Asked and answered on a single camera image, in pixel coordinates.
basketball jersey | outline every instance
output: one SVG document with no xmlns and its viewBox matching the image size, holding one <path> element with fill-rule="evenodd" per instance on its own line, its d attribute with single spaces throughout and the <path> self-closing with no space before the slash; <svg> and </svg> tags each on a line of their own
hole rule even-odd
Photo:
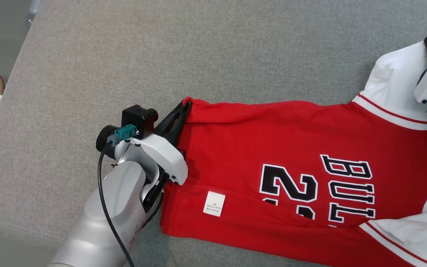
<svg viewBox="0 0 427 267">
<path fill-rule="evenodd" d="M 192 107 L 163 232 L 331 266 L 427 266 L 423 43 L 376 63 L 346 105 Z"/>
</svg>

silver robot arm segment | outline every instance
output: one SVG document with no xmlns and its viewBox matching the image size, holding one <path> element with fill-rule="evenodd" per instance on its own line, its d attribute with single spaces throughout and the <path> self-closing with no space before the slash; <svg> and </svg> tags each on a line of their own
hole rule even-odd
<svg viewBox="0 0 427 267">
<path fill-rule="evenodd" d="M 137 162 L 118 164 L 103 180 L 110 218 L 123 244 L 131 250 L 146 213 L 139 196 L 145 171 Z M 49 267 L 118 267 L 126 263 L 102 210 L 98 190 L 85 203 Z"/>
</svg>

white label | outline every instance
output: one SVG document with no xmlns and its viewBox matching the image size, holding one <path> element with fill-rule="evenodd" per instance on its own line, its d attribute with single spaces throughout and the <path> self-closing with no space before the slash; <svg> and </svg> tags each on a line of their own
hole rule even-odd
<svg viewBox="0 0 427 267">
<path fill-rule="evenodd" d="M 224 201 L 225 195 L 209 191 L 209 193 L 207 194 L 207 199 L 205 200 L 203 212 L 220 217 L 220 214 L 222 213 L 222 208 L 224 206 Z"/>
</svg>

gray sofa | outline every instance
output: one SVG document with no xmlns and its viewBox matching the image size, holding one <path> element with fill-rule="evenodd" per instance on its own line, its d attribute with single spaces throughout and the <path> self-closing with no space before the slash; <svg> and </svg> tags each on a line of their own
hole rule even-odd
<svg viewBox="0 0 427 267">
<path fill-rule="evenodd" d="M 134 104 L 346 103 L 376 59 L 427 36 L 427 0 L 53 0 L 0 105 L 0 233 L 56 250 L 96 189 L 95 139 Z M 107 173 L 110 166 L 105 164 Z M 318 266 L 161 233 L 137 266 Z"/>
</svg>

red stripe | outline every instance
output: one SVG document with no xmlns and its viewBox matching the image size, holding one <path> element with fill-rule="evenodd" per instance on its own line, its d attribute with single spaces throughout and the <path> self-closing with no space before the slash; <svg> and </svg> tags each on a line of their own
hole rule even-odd
<svg viewBox="0 0 427 267">
<path fill-rule="evenodd" d="M 378 233 L 378 235 L 381 235 L 381 237 L 383 237 L 384 239 L 386 239 L 388 242 L 392 243 L 393 245 L 396 245 L 397 247 L 401 248 L 401 250 L 403 250 L 404 252 L 410 254 L 411 256 L 415 257 L 417 260 L 420 260 L 424 263 L 427 263 L 427 260 L 424 260 L 421 257 L 418 257 L 417 255 L 409 252 L 406 248 L 402 247 L 401 245 L 398 245 L 397 243 L 395 243 L 393 240 L 387 238 L 385 235 L 383 235 L 380 231 L 376 230 L 375 227 L 373 225 L 371 225 L 369 222 L 366 222 L 366 224 L 368 226 L 370 226 L 370 228 L 372 228 L 376 233 Z"/>
<path fill-rule="evenodd" d="M 392 115 L 392 116 L 395 116 L 395 117 L 398 117 L 398 118 L 400 118 L 400 119 L 407 120 L 407 121 L 410 121 L 410 122 L 414 122 L 414 123 L 427 124 L 427 122 L 424 122 L 424 121 L 413 120 L 413 119 L 410 119 L 410 118 L 403 117 L 403 116 L 401 116 L 401 115 L 395 114 L 395 113 L 393 113 L 393 112 L 390 112 L 390 111 L 388 111 L 388 110 L 386 110 L 386 109 L 382 108 L 381 106 L 379 106 L 379 105 L 377 105 L 377 104 L 373 103 L 371 100 L 369 100 L 368 98 L 366 98 L 366 97 L 364 97 L 364 96 L 362 96 L 362 95 L 359 95 L 359 97 L 361 97 L 361 98 L 365 99 L 368 103 L 372 104 L 374 107 L 378 108 L 379 110 L 381 110 L 381 111 L 383 111 L 383 112 L 385 112 L 385 113 L 388 113 L 388 114 L 390 114 L 390 115 Z"/>
</svg>

